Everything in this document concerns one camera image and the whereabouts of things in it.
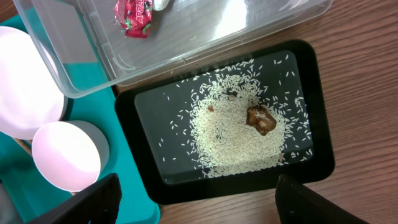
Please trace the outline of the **brown food chunk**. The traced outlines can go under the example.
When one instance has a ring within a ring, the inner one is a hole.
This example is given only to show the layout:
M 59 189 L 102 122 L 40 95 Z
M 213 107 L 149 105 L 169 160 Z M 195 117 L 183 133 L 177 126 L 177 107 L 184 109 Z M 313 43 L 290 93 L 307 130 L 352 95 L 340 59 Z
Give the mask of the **brown food chunk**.
M 246 110 L 246 124 L 254 127 L 256 131 L 265 136 L 277 126 L 277 121 L 262 106 L 250 106 Z

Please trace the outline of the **pink small bowl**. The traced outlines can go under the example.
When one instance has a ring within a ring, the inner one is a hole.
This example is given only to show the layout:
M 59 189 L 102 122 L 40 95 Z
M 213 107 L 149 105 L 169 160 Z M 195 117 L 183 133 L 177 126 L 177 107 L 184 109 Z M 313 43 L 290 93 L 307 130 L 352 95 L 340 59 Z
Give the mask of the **pink small bowl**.
M 103 132 L 87 121 L 56 121 L 42 126 L 32 140 L 32 157 L 55 187 L 79 192 L 98 179 L 109 160 Z

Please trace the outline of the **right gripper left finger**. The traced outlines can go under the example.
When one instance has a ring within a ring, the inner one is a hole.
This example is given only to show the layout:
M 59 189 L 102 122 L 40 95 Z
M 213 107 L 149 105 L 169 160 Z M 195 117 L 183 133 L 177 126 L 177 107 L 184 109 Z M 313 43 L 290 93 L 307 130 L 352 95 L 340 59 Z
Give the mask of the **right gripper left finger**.
M 114 224 L 121 198 L 119 177 L 111 173 L 28 224 Z

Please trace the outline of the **pile of rice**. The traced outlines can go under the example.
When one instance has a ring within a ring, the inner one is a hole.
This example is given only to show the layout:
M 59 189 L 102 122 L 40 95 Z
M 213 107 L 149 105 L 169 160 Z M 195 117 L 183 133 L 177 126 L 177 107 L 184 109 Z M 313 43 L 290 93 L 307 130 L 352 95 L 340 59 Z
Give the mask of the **pile of rice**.
M 263 69 L 253 59 L 218 68 L 177 82 L 189 87 L 185 107 L 167 123 L 178 136 L 185 154 L 194 156 L 194 169 L 204 177 L 219 177 L 286 165 L 296 153 L 287 143 L 298 145 L 311 136 L 304 100 L 298 94 L 272 92 L 295 79 L 288 69 L 276 75 L 276 82 L 262 82 Z M 246 110 L 260 105 L 277 121 L 265 136 L 246 124 Z

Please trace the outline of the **white tissue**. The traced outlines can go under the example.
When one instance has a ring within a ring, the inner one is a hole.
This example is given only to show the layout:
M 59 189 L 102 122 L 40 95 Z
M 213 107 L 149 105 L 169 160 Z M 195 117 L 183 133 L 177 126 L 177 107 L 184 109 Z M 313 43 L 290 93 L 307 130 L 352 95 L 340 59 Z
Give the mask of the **white tissue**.
M 162 11 L 167 7 L 169 2 L 170 2 L 170 0 L 153 0 L 152 1 L 153 10 Z

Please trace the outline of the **red snack wrapper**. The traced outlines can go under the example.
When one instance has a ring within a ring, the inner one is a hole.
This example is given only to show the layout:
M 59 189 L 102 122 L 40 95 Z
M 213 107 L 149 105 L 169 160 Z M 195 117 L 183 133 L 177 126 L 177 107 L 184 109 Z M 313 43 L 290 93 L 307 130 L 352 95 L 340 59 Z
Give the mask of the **red snack wrapper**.
M 152 0 L 117 0 L 114 19 L 126 37 L 145 39 L 150 34 L 152 22 Z

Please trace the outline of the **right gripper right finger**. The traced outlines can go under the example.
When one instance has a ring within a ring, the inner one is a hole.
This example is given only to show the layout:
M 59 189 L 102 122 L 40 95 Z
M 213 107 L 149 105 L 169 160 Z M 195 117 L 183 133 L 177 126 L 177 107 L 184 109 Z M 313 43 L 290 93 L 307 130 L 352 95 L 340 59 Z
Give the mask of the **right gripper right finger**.
M 275 204 L 282 224 L 367 224 L 285 174 L 277 181 Z

